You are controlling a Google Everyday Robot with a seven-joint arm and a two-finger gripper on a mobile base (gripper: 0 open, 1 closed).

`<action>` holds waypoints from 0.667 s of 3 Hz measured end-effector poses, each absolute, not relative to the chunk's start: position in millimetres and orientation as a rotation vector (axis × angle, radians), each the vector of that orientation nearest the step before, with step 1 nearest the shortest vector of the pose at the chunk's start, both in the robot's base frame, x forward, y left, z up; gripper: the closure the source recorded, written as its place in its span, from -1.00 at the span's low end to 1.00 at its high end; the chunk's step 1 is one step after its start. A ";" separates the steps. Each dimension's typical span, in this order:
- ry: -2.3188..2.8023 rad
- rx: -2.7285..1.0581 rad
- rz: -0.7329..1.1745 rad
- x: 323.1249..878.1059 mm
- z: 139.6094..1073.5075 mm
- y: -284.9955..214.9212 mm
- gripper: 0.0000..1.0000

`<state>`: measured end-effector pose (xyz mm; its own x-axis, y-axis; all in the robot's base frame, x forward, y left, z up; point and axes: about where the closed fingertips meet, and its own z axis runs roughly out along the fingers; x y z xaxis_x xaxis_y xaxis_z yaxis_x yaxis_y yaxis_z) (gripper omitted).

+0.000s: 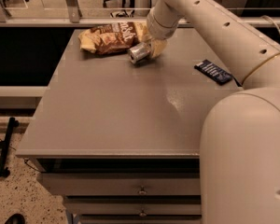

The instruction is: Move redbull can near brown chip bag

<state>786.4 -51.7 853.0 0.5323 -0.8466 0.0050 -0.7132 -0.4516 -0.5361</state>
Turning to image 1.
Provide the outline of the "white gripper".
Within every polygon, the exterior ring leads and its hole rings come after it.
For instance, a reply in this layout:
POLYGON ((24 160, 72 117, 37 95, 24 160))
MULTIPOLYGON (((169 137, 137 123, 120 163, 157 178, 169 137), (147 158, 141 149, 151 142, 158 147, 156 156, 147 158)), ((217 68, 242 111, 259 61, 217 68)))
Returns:
POLYGON ((167 46, 167 40, 170 38, 177 28, 177 16, 165 15, 157 12, 150 12, 147 15, 147 26, 143 25, 140 29, 140 42, 150 42, 151 54, 150 58, 155 59, 161 55, 167 46))

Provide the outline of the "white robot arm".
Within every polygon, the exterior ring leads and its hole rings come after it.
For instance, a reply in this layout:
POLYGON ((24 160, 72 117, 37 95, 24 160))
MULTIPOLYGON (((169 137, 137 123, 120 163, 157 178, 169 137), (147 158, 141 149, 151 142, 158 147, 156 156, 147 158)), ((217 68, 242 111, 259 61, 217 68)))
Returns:
POLYGON ((280 224, 280 45, 213 0, 157 0, 157 39, 180 19, 242 84, 205 119, 200 141, 202 224, 280 224))

